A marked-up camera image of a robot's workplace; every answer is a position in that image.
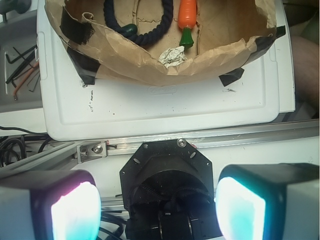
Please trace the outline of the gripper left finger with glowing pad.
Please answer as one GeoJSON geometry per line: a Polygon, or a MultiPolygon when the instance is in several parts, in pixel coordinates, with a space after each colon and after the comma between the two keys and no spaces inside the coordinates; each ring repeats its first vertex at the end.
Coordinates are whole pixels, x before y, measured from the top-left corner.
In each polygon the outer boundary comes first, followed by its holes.
{"type": "Polygon", "coordinates": [[[101,197],[85,170],[0,173],[2,240],[94,240],[101,197]]]}

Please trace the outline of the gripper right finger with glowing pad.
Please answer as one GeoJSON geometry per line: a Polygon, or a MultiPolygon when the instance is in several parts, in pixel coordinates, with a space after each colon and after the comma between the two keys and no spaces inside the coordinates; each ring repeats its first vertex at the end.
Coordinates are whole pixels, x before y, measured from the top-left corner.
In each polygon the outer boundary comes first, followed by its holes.
{"type": "Polygon", "coordinates": [[[226,240],[318,240],[320,167],[227,165],[219,176],[215,204],[226,240]]]}

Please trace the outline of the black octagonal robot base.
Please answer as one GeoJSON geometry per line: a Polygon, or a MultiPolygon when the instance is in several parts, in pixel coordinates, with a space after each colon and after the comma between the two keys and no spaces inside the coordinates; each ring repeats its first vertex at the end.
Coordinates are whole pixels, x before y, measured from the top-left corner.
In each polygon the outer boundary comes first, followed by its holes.
{"type": "Polygon", "coordinates": [[[185,139],[145,142],[119,172],[129,240],[222,236],[212,162],[185,139]]]}

